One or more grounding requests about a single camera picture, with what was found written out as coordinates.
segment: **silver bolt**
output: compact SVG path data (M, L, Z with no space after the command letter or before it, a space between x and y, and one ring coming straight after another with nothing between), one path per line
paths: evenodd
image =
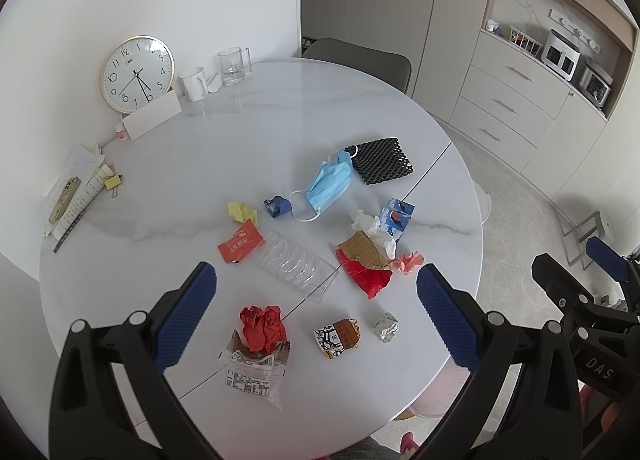
M504 317L499 312L489 312L486 318L494 326L500 326L504 323Z
M86 326L86 321L84 319L76 319L71 323L71 331L74 334L79 334L84 327Z
M562 331L562 327L558 321L549 321L547 324L549 331L554 334L559 334Z
M129 316L129 322L132 325L142 325L143 322L146 321L146 313L142 312L142 310L138 310L137 312L133 312Z

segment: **blue gripper pad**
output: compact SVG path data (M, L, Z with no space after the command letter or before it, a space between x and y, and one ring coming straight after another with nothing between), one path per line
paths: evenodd
M468 293L453 290L438 269L431 264L420 269L416 286L418 298L454 362L474 373L481 359L480 335L477 327L469 321L454 297L456 294L466 294L474 304L476 302ZM477 304L476 308L478 314L484 316Z
M154 364L159 374L162 375L165 368L180 361L184 349L216 293L216 283L216 269L209 263L202 262L180 290L174 291L178 299L174 301L156 331Z
M629 272L626 270L626 261L599 237L593 236L587 240L586 251L587 255L598 263L598 266L609 274L613 281L618 283L628 281Z

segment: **clear plastic tray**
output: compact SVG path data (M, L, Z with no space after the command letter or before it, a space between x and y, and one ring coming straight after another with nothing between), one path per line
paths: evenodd
M271 275L315 303L322 301L338 275L337 268L276 231L267 234L264 245L254 249L251 256Z

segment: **drawer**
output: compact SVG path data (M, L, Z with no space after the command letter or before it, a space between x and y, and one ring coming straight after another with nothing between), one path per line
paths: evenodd
M486 147L520 173L536 148L484 109L460 97L450 124Z
M526 96L553 118L570 91L544 64L493 34L480 33L471 64Z
M554 123L528 98L475 66L469 66L460 95L502 120L536 147Z

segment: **gold handle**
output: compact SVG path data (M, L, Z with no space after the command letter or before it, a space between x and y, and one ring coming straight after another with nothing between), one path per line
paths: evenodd
M501 101L499 98L494 98L495 102L497 102L498 104L500 104L501 106L507 108L509 111L511 111L512 113L518 114L518 112L513 109L513 107L508 106L507 104L505 104L503 101Z
M489 133L486 129L481 129L480 131L487 133L487 135L489 135L491 138L493 138L495 141L501 142L500 138L498 138L497 136L495 136L493 133Z
M512 72L516 72L520 77L526 78L527 80L531 80L531 78L528 75L525 75L521 71L516 70L513 66L507 66L507 68L510 69Z

